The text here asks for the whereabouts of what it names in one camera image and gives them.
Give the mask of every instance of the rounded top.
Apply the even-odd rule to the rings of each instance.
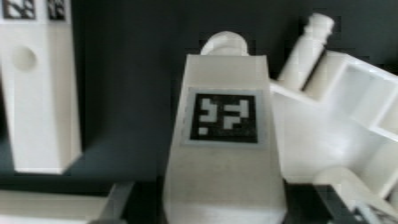
[[[309,17],[309,24],[305,26],[305,36],[318,40],[321,43],[332,33],[334,20],[325,15],[314,13]]]
[[[247,56],[243,37],[229,31],[216,33],[202,47],[200,55]]]
[[[332,18],[321,15],[319,13],[314,13],[309,17],[309,26],[323,26],[325,29],[332,29]]]

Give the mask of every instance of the cylindrical post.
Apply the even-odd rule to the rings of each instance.
[[[334,21],[321,14],[312,14],[305,33],[296,41],[293,52],[279,75],[280,85],[300,90],[312,71],[314,63],[323,51],[326,37],[332,32]]]

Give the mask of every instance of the plastic piece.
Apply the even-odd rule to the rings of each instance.
[[[398,183],[398,146],[389,142],[376,150],[358,178],[380,198],[389,196]]]
[[[305,33],[296,41],[293,52],[279,75],[279,84],[293,90],[300,90],[310,70],[323,51],[323,44],[334,26],[332,19],[321,14],[312,14]]]
[[[108,197],[0,191],[0,223],[122,224],[133,183],[113,185]]]
[[[80,156],[69,0],[0,1],[1,89],[16,171],[60,174]]]
[[[342,166],[367,183],[383,169],[369,163],[376,152],[385,145],[398,148],[398,77],[332,51],[309,70],[302,89],[271,82],[282,176],[289,183],[310,183],[321,170]],[[383,181],[369,186],[380,196],[394,185],[394,172],[390,168]]]
[[[241,44],[218,55],[236,46],[218,42],[229,37],[236,40],[236,34],[216,34],[206,55],[186,61],[163,189],[170,224],[284,219],[266,59],[236,53]]]
[[[398,213],[383,199],[369,191],[357,175],[342,167],[328,168],[314,177],[314,185],[332,185],[335,193],[346,204],[348,209],[353,211],[358,203],[371,205],[383,211],[394,218]]]

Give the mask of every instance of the black background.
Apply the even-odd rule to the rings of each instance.
[[[16,174],[3,125],[0,188],[99,194],[117,181],[145,182],[133,208],[147,212],[131,214],[136,223],[154,223],[186,54],[216,32],[232,31],[250,54],[268,56],[275,78],[319,12],[335,21],[326,49],[398,73],[398,1],[72,0],[72,9],[85,154],[64,176]]]

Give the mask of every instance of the hole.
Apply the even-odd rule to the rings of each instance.
[[[17,47],[12,52],[12,63],[21,71],[30,71],[37,64],[33,51],[26,47]]]

